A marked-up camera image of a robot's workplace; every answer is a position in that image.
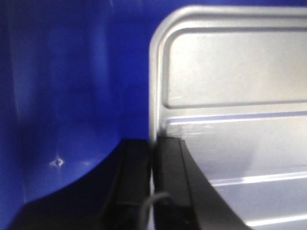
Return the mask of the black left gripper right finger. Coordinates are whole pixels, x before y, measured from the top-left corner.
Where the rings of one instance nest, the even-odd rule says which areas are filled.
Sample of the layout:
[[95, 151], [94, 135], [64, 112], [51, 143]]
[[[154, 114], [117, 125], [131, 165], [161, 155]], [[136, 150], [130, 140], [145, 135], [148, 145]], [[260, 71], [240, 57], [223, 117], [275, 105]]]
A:
[[210, 184], [184, 140], [159, 138], [153, 153], [155, 192], [168, 199], [154, 205], [157, 230], [248, 230]]

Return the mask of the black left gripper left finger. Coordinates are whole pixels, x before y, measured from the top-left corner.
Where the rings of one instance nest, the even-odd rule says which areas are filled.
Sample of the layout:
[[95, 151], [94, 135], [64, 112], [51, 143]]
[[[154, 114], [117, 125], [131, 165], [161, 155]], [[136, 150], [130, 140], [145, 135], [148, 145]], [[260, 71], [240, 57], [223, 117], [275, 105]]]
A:
[[123, 139], [90, 172], [26, 203], [11, 230], [134, 230], [150, 194], [149, 144]]

